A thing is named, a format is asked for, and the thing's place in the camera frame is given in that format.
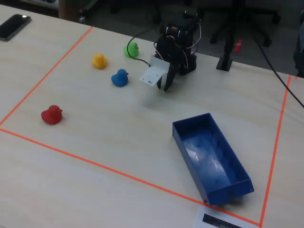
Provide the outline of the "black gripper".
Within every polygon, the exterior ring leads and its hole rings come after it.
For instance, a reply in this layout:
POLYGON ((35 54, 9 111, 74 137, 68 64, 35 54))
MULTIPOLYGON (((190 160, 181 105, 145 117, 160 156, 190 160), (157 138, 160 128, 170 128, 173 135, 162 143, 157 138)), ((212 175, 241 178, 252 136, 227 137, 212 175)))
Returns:
POLYGON ((186 71, 187 56, 185 53, 186 38, 173 35, 161 35, 156 41, 156 57, 169 63, 165 83, 165 74, 157 82, 157 87, 167 91, 173 83, 176 71, 186 71))

